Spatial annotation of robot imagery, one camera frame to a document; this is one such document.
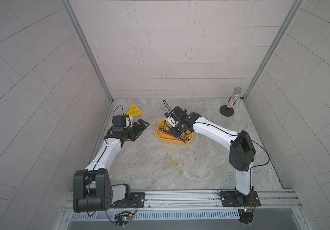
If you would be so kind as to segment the long black hex key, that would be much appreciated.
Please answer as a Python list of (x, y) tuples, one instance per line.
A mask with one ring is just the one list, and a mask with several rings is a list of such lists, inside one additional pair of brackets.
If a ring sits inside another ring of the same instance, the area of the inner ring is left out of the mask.
[[(166, 130), (166, 129), (163, 129), (163, 128), (159, 128), (159, 130), (163, 133), (167, 133), (168, 135), (171, 135), (171, 136), (174, 136), (169, 130)], [(179, 137), (177, 137), (178, 139), (182, 139), (182, 140), (186, 140), (186, 141), (189, 141), (190, 140), (190, 137), (188, 136), (183, 136), (183, 135), (180, 135)]]

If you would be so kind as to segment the red hex key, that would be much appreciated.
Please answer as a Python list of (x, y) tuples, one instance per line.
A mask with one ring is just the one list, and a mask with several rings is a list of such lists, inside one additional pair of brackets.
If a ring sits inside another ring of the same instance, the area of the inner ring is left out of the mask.
[[(162, 133), (165, 133), (165, 134), (167, 134), (167, 135), (169, 135), (169, 136), (172, 136), (172, 137), (174, 137), (174, 135), (172, 135), (170, 132), (167, 132), (167, 131), (164, 131), (164, 130), (160, 130)], [(183, 141), (183, 142), (186, 142), (186, 141), (189, 141), (189, 140), (186, 140), (186, 139), (183, 139), (183, 138), (181, 138), (181, 137), (177, 137), (176, 139), (179, 139), (179, 140), (181, 140), (181, 141)]]

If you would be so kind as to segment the green hex key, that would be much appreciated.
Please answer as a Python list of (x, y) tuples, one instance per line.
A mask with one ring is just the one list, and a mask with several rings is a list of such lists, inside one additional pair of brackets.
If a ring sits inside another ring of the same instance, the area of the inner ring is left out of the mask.
[(181, 171), (178, 168), (178, 166), (175, 164), (175, 162), (173, 161), (173, 159), (171, 158), (171, 156), (167, 153), (167, 156), (169, 158), (169, 160), (171, 161), (171, 163), (174, 165), (175, 169), (177, 170), (177, 172), (179, 173), (179, 175), (177, 176), (177, 178), (179, 178), (181, 176)]

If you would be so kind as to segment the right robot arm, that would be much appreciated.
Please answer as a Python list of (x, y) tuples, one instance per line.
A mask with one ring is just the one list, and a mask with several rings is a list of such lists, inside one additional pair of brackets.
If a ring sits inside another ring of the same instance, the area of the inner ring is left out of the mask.
[(202, 134), (229, 151), (229, 163), (235, 169), (236, 186), (233, 192), (218, 190), (216, 193), (222, 200), (224, 207), (243, 207), (248, 211), (249, 207), (261, 206), (257, 192), (252, 183), (252, 169), (255, 160), (256, 149), (254, 141), (246, 131), (235, 132), (216, 125), (200, 114), (175, 107), (165, 113), (166, 122), (170, 124), (169, 131), (179, 138), (182, 134)]

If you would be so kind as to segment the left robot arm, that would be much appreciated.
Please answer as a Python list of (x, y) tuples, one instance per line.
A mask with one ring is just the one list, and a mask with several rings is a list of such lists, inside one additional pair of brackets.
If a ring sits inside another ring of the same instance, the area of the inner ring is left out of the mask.
[(139, 119), (132, 121), (128, 115), (114, 116), (112, 126), (102, 140), (93, 161), (73, 177), (73, 209), (75, 213), (108, 211), (131, 205), (128, 184), (112, 185), (109, 169), (124, 142), (134, 142), (150, 123)]

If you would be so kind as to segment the yellow triangular plastic stand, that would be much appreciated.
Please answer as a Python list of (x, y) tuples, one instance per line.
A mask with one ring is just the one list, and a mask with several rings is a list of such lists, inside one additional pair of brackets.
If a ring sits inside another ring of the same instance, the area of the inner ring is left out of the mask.
[(132, 116), (132, 117), (137, 117), (143, 114), (143, 111), (138, 108), (137, 105), (131, 104), (129, 111), (126, 112), (126, 115)]

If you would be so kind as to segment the glitter microphone on stand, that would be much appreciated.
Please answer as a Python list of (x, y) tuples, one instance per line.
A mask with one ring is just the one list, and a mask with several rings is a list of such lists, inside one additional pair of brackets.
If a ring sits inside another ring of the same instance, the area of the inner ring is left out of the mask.
[(231, 117), (234, 115), (233, 105), (238, 99), (238, 96), (243, 92), (242, 87), (234, 88), (232, 96), (229, 98), (227, 105), (222, 105), (220, 107), (220, 113), (225, 117)]

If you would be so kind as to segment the left circuit board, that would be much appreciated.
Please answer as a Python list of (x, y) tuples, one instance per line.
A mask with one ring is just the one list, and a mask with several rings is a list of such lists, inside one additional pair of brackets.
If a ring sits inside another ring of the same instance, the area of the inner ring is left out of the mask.
[(125, 227), (134, 218), (134, 214), (128, 211), (120, 212), (114, 216), (114, 223), (117, 228), (120, 226)]

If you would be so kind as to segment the circuit board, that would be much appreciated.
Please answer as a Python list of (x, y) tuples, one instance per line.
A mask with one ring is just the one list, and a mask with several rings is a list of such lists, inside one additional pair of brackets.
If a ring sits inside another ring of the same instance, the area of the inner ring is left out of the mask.
[(238, 213), (239, 213), (239, 221), (242, 224), (246, 224), (246, 225), (251, 225), (252, 224), (252, 222), (254, 220), (254, 212), (253, 211), (239, 209)]
[(120, 212), (114, 216), (114, 223), (117, 228), (120, 226), (125, 227), (134, 218), (134, 214), (128, 211)]

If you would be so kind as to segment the right circuit board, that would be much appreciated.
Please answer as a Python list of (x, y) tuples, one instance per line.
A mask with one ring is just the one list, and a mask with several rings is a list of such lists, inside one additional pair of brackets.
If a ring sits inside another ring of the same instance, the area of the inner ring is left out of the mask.
[(238, 213), (239, 213), (239, 221), (242, 224), (246, 224), (246, 225), (251, 225), (252, 224), (252, 222), (254, 220), (254, 212), (253, 211), (239, 209)]

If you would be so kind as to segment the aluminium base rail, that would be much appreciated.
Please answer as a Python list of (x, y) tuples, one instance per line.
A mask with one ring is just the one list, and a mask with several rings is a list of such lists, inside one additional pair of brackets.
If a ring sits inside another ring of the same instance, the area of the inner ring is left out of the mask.
[(301, 208), (302, 204), (294, 189), (257, 189), (257, 197), (248, 206), (230, 204), (221, 198), (221, 191), (208, 190), (133, 190), (145, 193), (143, 202), (139, 202), (138, 211), (155, 210), (206, 210), (206, 209), (240, 209), (255, 211), (257, 209)]

